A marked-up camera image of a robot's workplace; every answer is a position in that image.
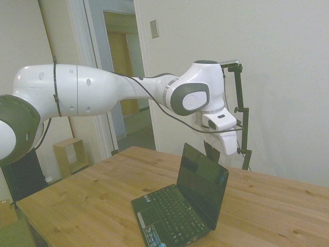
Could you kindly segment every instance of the laptop keyboard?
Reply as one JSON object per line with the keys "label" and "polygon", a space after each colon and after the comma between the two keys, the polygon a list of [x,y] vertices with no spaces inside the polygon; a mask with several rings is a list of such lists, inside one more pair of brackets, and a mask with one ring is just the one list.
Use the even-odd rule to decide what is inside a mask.
{"label": "laptop keyboard", "polygon": [[175,243],[197,240],[205,230],[201,219],[194,215],[190,205],[181,199],[170,185],[149,194]]}

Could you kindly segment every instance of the laptop screen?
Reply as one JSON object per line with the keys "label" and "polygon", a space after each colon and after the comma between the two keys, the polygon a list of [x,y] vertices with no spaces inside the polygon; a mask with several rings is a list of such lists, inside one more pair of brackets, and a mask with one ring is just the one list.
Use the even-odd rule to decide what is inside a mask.
{"label": "laptop screen", "polygon": [[227,179],[227,169],[185,143],[177,187],[213,230],[217,226]]}

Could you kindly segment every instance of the black cable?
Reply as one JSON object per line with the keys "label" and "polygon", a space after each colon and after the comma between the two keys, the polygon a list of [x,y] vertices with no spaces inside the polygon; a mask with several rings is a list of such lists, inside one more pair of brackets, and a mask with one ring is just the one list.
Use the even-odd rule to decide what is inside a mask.
{"label": "black cable", "polygon": [[186,125],[187,127],[189,127],[190,129],[196,131],[196,132],[199,132],[199,133],[204,133],[204,134],[216,134],[216,133],[225,133],[225,132],[232,132],[232,131],[239,131],[239,130],[242,130],[242,129],[234,129],[234,130],[222,130],[222,131],[202,131],[202,130],[198,130],[192,126],[190,126],[188,123],[180,120],[179,118],[177,117],[174,117],[173,115],[167,113],[162,107],[161,105],[158,103],[158,101],[153,97],[153,95],[139,82],[137,81],[136,79],[130,77],[130,76],[126,76],[126,75],[122,75],[122,74],[119,74],[119,73],[115,73],[115,72],[112,72],[113,74],[116,74],[118,76],[123,76],[123,77],[127,77],[133,81],[135,81],[138,85],[140,85],[140,87],[142,89],[144,89],[144,91],[152,98],[152,100],[157,104],[157,106],[160,108],[160,110],[162,110],[163,113],[165,113],[167,116],[181,122],[182,124]]}
{"label": "black cable", "polygon": [[56,57],[54,56],[53,57],[53,85],[54,85],[54,88],[55,88],[55,94],[53,95],[53,97],[54,97],[56,105],[57,105],[58,115],[60,117],[62,117],[61,109],[60,109],[60,100],[58,98],[58,92],[57,92],[56,63],[57,63]]}
{"label": "black cable", "polygon": [[35,150],[38,149],[38,148],[41,146],[43,140],[45,139],[46,134],[47,134],[48,129],[49,129],[49,126],[50,126],[50,123],[51,123],[51,118],[49,119],[48,124],[47,124],[47,127],[46,127],[46,130],[45,130],[45,133],[43,134],[43,137],[42,137],[42,139],[41,139],[39,145],[35,148]]}
{"label": "black cable", "polygon": [[224,70],[223,70],[223,78],[224,78],[224,97],[225,97],[225,103],[226,103],[226,107],[227,107],[227,110],[230,111],[230,109],[228,108],[228,103],[227,103],[227,99],[226,99],[226,81],[225,81],[225,74],[224,74]]}

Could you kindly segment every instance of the touchpad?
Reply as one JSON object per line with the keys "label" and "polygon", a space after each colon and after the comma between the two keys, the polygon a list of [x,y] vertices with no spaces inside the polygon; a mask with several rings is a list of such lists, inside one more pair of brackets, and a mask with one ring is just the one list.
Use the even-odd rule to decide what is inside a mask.
{"label": "touchpad", "polygon": [[153,207],[141,211],[140,214],[145,226],[152,225],[159,221],[159,216]]}

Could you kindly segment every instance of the black speaker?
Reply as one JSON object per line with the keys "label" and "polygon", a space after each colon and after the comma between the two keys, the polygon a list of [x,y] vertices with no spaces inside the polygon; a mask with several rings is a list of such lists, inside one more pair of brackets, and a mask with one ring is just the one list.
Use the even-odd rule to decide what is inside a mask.
{"label": "black speaker", "polygon": [[35,149],[1,169],[14,203],[47,187]]}

